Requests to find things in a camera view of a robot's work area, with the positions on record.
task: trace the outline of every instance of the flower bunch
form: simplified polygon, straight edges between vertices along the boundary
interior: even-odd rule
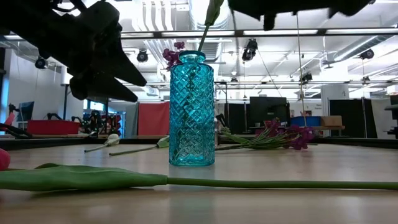
[[[168,61],[167,63],[167,71],[170,71],[170,68],[173,65],[179,64],[181,63],[180,59],[178,58],[180,56],[180,53],[183,52],[183,49],[185,48],[185,43],[183,42],[176,42],[174,43],[174,47],[177,48],[178,51],[173,51],[170,49],[164,49],[163,51],[163,58],[166,59],[166,61]]]
[[[266,123],[266,127],[269,129],[269,137],[284,134],[284,139],[290,140],[288,144],[283,145],[285,149],[290,147],[296,150],[308,149],[308,142],[314,138],[312,127],[301,128],[298,125],[291,125],[290,127],[285,128],[281,127],[280,123],[276,120]]]

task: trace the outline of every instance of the red box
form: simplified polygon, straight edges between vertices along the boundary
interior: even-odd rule
[[[78,134],[80,123],[62,120],[28,120],[30,134]]]

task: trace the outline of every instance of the red panel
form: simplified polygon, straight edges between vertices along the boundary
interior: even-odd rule
[[[30,134],[78,134],[80,123],[62,120],[28,120]]]
[[[170,103],[140,103],[138,135],[166,135],[170,129]]]

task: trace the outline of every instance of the blue glass vase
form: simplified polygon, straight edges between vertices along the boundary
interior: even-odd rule
[[[171,68],[169,162],[208,166],[215,161],[214,70],[204,53],[187,50]]]

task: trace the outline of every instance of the cardboard box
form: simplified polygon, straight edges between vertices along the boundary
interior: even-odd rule
[[[343,122],[341,120],[341,116],[322,116],[321,117],[321,126],[333,127],[333,126],[342,126]]]

